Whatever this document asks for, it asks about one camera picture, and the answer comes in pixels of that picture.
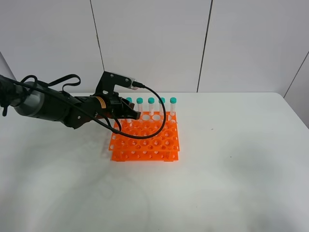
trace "black cable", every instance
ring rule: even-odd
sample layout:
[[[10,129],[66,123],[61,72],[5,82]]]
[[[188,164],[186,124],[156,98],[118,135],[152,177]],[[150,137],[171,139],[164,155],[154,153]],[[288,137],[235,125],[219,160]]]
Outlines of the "black cable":
[[[150,92],[152,92],[153,94],[156,95],[156,97],[159,99],[160,103],[162,104],[162,109],[163,109],[163,123],[161,125],[161,127],[158,129],[158,131],[156,131],[155,133],[151,134],[151,135],[147,135],[147,136],[136,136],[136,135],[131,135],[131,134],[127,134],[127,133],[123,133],[119,130],[116,130],[115,128],[109,126],[109,125],[106,125],[105,123],[101,122],[100,120],[98,120],[97,118],[93,117],[92,115],[90,115],[88,112],[86,112],[85,110],[81,109],[80,107],[72,104],[71,102],[68,102],[60,97],[58,97],[57,95],[54,95],[53,93],[51,92],[47,92],[45,91],[44,89],[40,89],[40,88],[37,88],[37,87],[34,87],[34,86],[30,86],[30,85],[27,85],[27,84],[24,84],[24,83],[20,83],[18,81],[15,81],[15,80],[12,80],[12,79],[9,79],[7,78],[7,80],[9,80],[10,82],[12,82],[13,84],[15,85],[18,85],[18,86],[22,86],[22,87],[26,87],[26,88],[29,88],[29,89],[33,89],[35,91],[38,91],[40,93],[43,93],[43,94],[47,94],[57,100],[59,100],[60,102],[63,102],[65,103],[66,105],[69,105],[71,106],[72,108],[78,110],[79,112],[83,113],[84,115],[86,115],[87,117],[91,118],[93,121],[97,122],[98,124],[100,124],[101,126],[111,130],[112,132],[114,132],[115,134],[120,134],[122,136],[125,136],[125,137],[128,137],[128,138],[131,138],[131,139],[149,139],[149,138],[152,138],[154,136],[156,136],[157,134],[159,134],[163,128],[164,128],[164,125],[165,125],[165,122],[166,122],[166,110],[165,110],[165,105],[162,101],[162,99],[160,98],[160,96],[154,92],[152,89],[150,89],[149,87],[147,86],[144,86],[143,84],[139,83],[139,82],[133,82],[133,86],[136,86],[136,87],[139,87],[139,88],[145,88],[147,90],[149,90]]]

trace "white wall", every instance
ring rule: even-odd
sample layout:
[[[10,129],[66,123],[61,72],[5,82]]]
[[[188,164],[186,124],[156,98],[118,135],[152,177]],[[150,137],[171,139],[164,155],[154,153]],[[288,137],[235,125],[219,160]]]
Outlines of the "white wall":
[[[284,95],[309,50],[309,1],[214,0],[199,92]]]
[[[96,88],[103,66],[88,0],[2,1],[0,31],[0,51],[17,80],[75,73],[82,84],[72,91]]]
[[[304,61],[295,80],[285,96],[285,100],[309,127],[309,58]]]
[[[15,79],[13,73],[11,72],[1,52],[0,52],[0,75],[11,79]]]
[[[104,68],[196,92],[211,0],[92,0]]]

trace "orange label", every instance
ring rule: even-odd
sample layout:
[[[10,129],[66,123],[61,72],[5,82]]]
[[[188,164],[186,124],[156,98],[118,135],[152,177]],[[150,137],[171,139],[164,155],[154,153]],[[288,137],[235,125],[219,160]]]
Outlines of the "orange label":
[[[102,109],[105,109],[106,108],[105,101],[101,97],[96,97],[96,98],[100,102]]]

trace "test tube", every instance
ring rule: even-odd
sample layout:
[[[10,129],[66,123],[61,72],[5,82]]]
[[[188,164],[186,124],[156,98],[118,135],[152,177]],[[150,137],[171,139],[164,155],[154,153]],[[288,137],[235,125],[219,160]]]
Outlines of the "test tube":
[[[171,116],[173,116],[173,115],[175,115],[175,107],[176,107],[177,99],[176,98],[170,98],[169,102],[170,102],[170,112],[169,112],[169,114]]]
[[[126,98],[130,103],[132,102],[132,98]],[[126,121],[130,124],[131,126],[131,122],[132,122],[132,119],[131,118],[127,118]]]
[[[137,98],[136,103],[137,103],[138,111],[142,115],[143,114],[143,98]]]
[[[148,98],[148,104],[149,104],[149,115],[152,116],[154,115],[154,110],[155,110],[155,99],[154,98]]]
[[[161,98],[161,100],[163,101],[163,104],[165,104],[165,98]],[[162,107],[162,104],[161,104],[161,102],[159,101],[159,103],[160,103],[160,115],[162,116],[163,115],[163,107]]]

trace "orange test tube rack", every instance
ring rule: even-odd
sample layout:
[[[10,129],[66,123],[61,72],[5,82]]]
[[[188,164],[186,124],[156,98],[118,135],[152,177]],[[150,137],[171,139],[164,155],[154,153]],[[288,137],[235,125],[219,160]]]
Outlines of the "orange test tube rack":
[[[162,125],[163,116],[154,112],[143,112],[139,120],[128,123],[122,120],[122,132],[146,136],[155,133]],[[171,116],[167,112],[167,121],[163,130],[155,137],[149,139],[131,139],[119,134],[112,134],[109,150],[112,151],[113,161],[175,161],[180,151],[176,114]]]

